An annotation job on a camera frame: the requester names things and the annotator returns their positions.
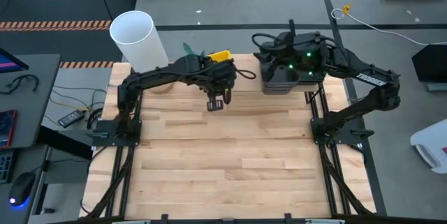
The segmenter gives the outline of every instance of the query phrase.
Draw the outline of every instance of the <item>gray floor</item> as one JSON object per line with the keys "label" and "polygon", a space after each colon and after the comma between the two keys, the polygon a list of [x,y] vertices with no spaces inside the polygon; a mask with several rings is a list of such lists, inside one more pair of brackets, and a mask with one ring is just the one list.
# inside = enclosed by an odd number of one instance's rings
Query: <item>gray floor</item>
{"label": "gray floor", "polygon": [[[341,7],[350,0],[332,0]],[[157,25],[183,24],[269,24],[286,23],[293,18],[301,24],[327,24],[323,0],[137,0],[138,10],[148,12]],[[446,0],[384,1],[356,0],[351,14],[371,24],[430,24],[447,23]],[[340,24],[353,24],[345,18]],[[171,60],[184,54],[182,43],[188,43],[197,52],[229,49],[234,53],[256,50],[250,37],[255,32],[276,34],[279,30],[252,31],[160,31],[159,35]],[[331,36],[329,31],[322,31]],[[447,40],[444,30],[398,31],[425,42]],[[421,161],[409,144],[416,131],[446,118],[446,94],[429,94],[416,78],[411,57],[421,46],[401,38],[375,31],[342,31],[345,47],[353,50],[362,60],[377,66],[391,68],[401,74],[401,106],[392,112],[373,112],[365,117],[365,124],[376,132],[370,138],[385,206],[390,216],[447,219],[444,203],[447,197],[447,175],[435,174]],[[57,84],[70,87],[104,89],[110,70],[61,70]],[[370,89],[357,83],[359,96]],[[90,102],[91,92],[61,91]],[[58,96],[59,102],[70,103]],[[50,104],[47,115],[58,119],[70,108]],[[56,128],[47,119],[46,126]],[[78,124],[74,128],[83,128]],[[37,216],[30,223],[51,223],[74,219],[79,212],[78,202],[84,184],[53,185],[49,189],[45,207],[56,207],[52,215]]]}

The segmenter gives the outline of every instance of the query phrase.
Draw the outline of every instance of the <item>monitor screen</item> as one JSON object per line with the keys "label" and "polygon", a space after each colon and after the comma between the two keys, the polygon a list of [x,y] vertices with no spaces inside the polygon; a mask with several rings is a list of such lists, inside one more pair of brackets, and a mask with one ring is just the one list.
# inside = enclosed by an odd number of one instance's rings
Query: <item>monitor screen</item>
{"label": "monitor screen", "polygon": [[24,64],[22,61],[0,48],[0,73],[27,69],[28,65]]}

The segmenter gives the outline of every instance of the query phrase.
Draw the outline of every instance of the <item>blue light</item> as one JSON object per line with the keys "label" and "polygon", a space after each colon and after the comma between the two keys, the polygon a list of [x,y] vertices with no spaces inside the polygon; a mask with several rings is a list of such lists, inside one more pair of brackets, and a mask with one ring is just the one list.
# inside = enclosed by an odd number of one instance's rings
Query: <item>blue light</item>
{"label": "blue light", "polygon": [[28,205],[28,202],[29,202],[29,196],[28,196],[27,200],[25,200],[25,202],[23,202],[23,204],[21,204],[20,206],[12,206],[11,205],[11,207],[14,208],[14,209],[22,209],[22,208],[25,208]]}

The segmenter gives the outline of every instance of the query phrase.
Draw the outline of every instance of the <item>white cylinder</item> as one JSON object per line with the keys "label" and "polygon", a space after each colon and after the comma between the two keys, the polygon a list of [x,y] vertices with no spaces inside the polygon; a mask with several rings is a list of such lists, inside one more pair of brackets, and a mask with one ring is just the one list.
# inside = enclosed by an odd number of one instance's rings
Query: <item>white cylinder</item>
{"label": "white cylinder", "polygon": [[113,20],[110,36],[136,72],[168,65],[154,21],[147,13],[137,10],[122,13]]}

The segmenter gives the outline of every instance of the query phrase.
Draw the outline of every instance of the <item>white object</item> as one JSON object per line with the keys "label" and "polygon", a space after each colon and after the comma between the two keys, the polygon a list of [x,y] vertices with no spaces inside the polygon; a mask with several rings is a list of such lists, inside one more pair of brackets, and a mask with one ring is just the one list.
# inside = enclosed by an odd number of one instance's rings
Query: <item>white object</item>
{"label": "white object", "polygon": [[439,174],[447,173],[447,119],[414,133],[410,144]]}
{"label": "white object", "polygon": [[[341,12],[341,13],[342,13],[342,16],[340,16],[340,17],[336,17],[336,16],[335,16],[335,11],[339,11],[339,12]],[[341,8],[334,8],[334,9],[330,12],[330,16],[332,16],[332,18],[334,18],[334,19],[336,19],[336,20],[340,20],[340,19],[342,19],[342,18],[344,17],[343,10],[342,10]],[[392,34],[392,35],[400,36],[400,37],[405,38],[405,39],[409,40],[410,42],[415,43],[415,44],[417,44],[417,45],[427,46],[427,45],[443,45],[443,44],[447,44],[447,42],[440,42],[440,43],[419,43],[418,41],[415,41],[415,40],[413,40],[413,39],[411,39],[411,38],[408,38],[408,37],[406,37],[406,36],[404,36],[404,35],[402,35],[402,34],[399,34],[399,33],[396,33],[396,32],[392,32],[392,31],[384,31],[384,30],[381,30],[381,29],[377,29],[376,27],[371,26],[371,25],[369,25],[369,24],[366,23],[366,22],[362,22],[362,21],[360,21],[359,19],[355,18],[355,17],[352,16],[352,15],[349,15],[349,14],[348,14],[348,16],[349,16],[352,20],[354,20],[354,21],[356,21],[356,22],[358,22],[358,23],[361,23],[361,24],[363,24],[363,25],[365,25],[365,26],[367,26],[367,27],[369,27],[369,28],[371,28],[371,29],[373,29],[373,30],[375,30],[375,31],[378,31],[378,32],[381,32],[381,33],[388,33],[388,34]]]}
{"label": "white object", "polygon": [[110,36],[136,72],[168,65],[154,21],[147,13],[137,10],[122,13],[113,20]]}

